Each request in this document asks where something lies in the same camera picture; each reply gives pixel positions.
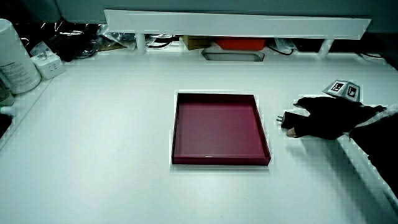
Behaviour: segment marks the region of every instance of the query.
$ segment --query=red container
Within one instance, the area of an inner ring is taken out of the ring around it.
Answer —
[[[179,93],[173,164],[268,165],[253,95]]]
[[[224,50],[262,50],[265,38],[258,37],[215,37],[214,42]]]

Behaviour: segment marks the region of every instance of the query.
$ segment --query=black cable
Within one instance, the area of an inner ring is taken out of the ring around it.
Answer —
[[[267,47],[269,49],[275,51],[275,52],[278,52],[278,53],[282,54],[282,55],[291,55],[293,53],[293,51],[294,51],[294,49],[292,49],[292,51],[290,53],[283,53],[283,52],[278,51],[277,49],[274,49],[274,48],[270,47],[269,44],[267,44]]]
[[[368,57],[384,58],[383,56],[374,56],[374,55],[369,55],[369,54],[367,54],[367,53],[361,53],[361,54],[366,55],[366,56],[368,56]]]

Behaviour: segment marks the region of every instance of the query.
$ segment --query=power adapter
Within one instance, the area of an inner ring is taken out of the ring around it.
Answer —
[[[44,79],[50,79],[65,72],[60,57],[51,51],[46,51],[32,57],[32,60]]]
[[[303,124],[307,121],[308,117],[291,113],[291,112],[285,112],[283,116],[278,116],[277,121],[281,122],[280,126],[281,128],[285,129],[292,129],[294,126],[298,124]]]

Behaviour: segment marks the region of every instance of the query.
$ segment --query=black cloth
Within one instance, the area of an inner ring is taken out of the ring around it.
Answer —
[[[366,126],[354,128],[349,136],[369,155],[380,176],[398,197],[396,137],[398,114],[394,114]]]
[[[386,109],[383,106],[365,106],[344,98],[322,96],[301,98],[294,106],[310,113],[308,118],[294,126],[298,137],[312,135],[330,140],[340,137],[344,132],[350,132],[357,124]]]

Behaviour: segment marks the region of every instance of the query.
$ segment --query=cardboard box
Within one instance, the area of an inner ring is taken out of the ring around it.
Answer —
[[[188,50],[204,49],[211,45],[211,39],[207,36],[183,35],[182,39]]]

